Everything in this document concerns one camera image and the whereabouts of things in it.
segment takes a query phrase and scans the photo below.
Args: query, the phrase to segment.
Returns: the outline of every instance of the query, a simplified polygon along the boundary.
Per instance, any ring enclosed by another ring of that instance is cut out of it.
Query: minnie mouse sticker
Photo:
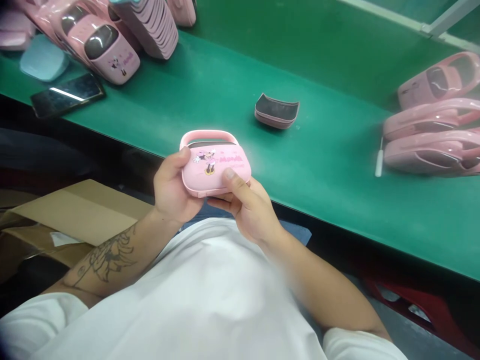
[[[110,64],[110,67],[111,67],[112,71],[115,71],[115,70],[118,69],[118,70],[121,71],[121,74],[123,76],[127,76],[127,72],[125,71],[124,67],[122,66],[123,64],[119,61],[119,59],[116,56],[114,56],[113,59],[110,60],[108,63]]]
[[[213,175],[215,172],[215,168],[214,168],[215,162],[217,161],[217,159],[214,158],[214,155],[215,155],[215,149],[212,149],[210,151],[202,150],[196,154],[196,158],[193,159],[193,162],[198,164],[200,160],[205,160],[205,163],[207,165],[205,169],[205,174]]]

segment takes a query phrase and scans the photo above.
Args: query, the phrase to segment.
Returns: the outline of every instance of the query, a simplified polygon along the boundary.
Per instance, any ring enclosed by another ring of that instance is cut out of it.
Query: white paper
[[[77,240],[71,236],[65,235],[63,232],[51,232],[51,239],[53,240],[53,246],[59,247],[67,244],[79,244],[83,241]]]

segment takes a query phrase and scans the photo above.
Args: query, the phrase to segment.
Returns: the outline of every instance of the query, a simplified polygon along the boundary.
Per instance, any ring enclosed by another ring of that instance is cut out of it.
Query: person
[[[191,151],[154,177],[154,208],[0,320],[12,359],[405,360],[369,301],[231,168],[208,218],[184,188]],[[298,300],[321,326],[323,345]]]

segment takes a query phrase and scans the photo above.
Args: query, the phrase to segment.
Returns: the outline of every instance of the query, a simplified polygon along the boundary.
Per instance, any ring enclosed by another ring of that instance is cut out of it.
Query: red stool
[[[402,314],[407,319],[438,336],[450,345],[456,347],[475,360],[480,360],[480,349],[471,343],[455,323],[447,303],[438,296],[414,290],[409,287],[394,285],[372,279],[363,279],[366,287],[375,299],[389,308]],[[400,296],[398,300],[389,301],[382,296],[378,286]],[[412,305],[417,306],[428,317],[429,321],[411,311]]]

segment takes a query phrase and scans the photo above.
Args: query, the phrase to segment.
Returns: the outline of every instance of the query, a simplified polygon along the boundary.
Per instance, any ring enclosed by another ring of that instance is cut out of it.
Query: hand
[[[193,197],[185,189],[182,168],[190,160],[190,148],[167,156],[153,178],[155,208],[164,220],[178,223],[181,227],[198,214],[203,199]]]
[[[225,169],[222,181],[230,193],[209,198],[208,204],[231,213],[242,235],[260,247],[278,239],[284,228],[264,187],[253,177],[248,186],[231,168]]]

